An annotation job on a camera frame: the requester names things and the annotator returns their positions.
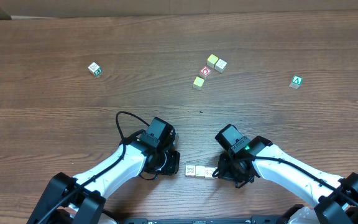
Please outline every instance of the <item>yellow cube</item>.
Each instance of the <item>yellow cube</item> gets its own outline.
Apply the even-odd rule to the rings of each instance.
[[[209,56],[208,60],[206,61],[206,64],[209,67],[214,68],[218,60],[219,60],[218,57],[212,54],[211,56]]]
[[[196,80],[194,80],[193,82],[193,88],[197,89],[197,90],[201,90],[201,88],[203,87],[205,80],[197,77]]]

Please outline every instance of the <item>wooden table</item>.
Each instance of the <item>wooden table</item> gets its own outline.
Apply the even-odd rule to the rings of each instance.
[[[195,90],[210,54],[227,69]],[[317,169],[358,173],[358,11],[0,21],[0,223],[26,222],[52,176],[116,150],[120,110],[174,125],[181,159],[177,175],[113,194],[105,208],[119,218],[281,214],[303,201],[262,179],[235,189],[188,178],[184,166],[215,166],[214,136],[231,123]],[[121,123],[126,135],[143,128]]]

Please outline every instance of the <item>small cube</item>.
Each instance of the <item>small cube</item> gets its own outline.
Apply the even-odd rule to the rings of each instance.
[[[204,81],[205,81],[204,79],[197,77],[196,80],[194,80],[193,88],[195,88],[197,90],[201,90],[201,88],[203,87]]]
[[[303,78],[298,77],[296,75],[293,76],[292,82],[290,84],[291,88],[298,89],[302,85]]]
[[[196,166],[196,177],[205,177],[205,167],[203,166]]]
[[[196,166],[186,165],[186,176],[194,177],[196,175]]]
[[[102,69],[100,68],[100,66],[97,63],[94,63],[94,62],[88,67],[88,69],[96,77],[102,73]]]
[[[219,59],[215,64],[215,70],[222,73],[226,69],[226,65],[227,63],[224,60]]]
[[[205,79],[208,77],[208,75],[211,74],[211,70],[207,67],[204,66],[201,70],[200,70],[200,77]]]
[[[205,179],[215,179],[212,174],[215,172],[216,168],[214,167],[205,167]]]
[[[209,58],[207,59],[206,64],[207,64],[209,67],[214,68],[217,61],[218,61],[218,57],[212,54],[212,55],[209,56]]]

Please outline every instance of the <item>red cube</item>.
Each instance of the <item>red cube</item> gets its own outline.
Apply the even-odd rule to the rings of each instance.
[[[206,79],[206,77],[211,74],[211,70],[207,67],[204,66],[201,70],[200,70],[200,77]]]

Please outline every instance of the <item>wood grain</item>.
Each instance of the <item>wood grain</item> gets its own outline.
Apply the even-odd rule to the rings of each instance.
[[[227,69],[195,90],[212,53]],[[0,223],[24,223],[53,175],[116,150],[120,110],[174,125],[181,161],[176,176],[125,183],[106,205],[118,217],[281,214],[304,202],[182,168],[216,165],[214,136],[232,123],[323,171],[358,173],[358,11],[0,21]],[[142,128],[121,119],[126,134]]]

